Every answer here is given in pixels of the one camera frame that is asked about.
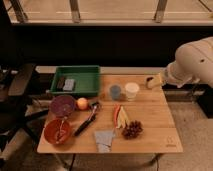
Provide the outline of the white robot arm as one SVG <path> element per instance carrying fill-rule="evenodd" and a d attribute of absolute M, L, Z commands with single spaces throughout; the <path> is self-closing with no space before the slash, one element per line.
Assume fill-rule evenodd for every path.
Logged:
<path fill-rule="evenodd" d="M 157 78 L 146 79 L 146 87 L 170 84 L 181 88 L 199 82 L 213 88 L 213 36 L 181 45 L 175 52 L 175 60 Z"/>

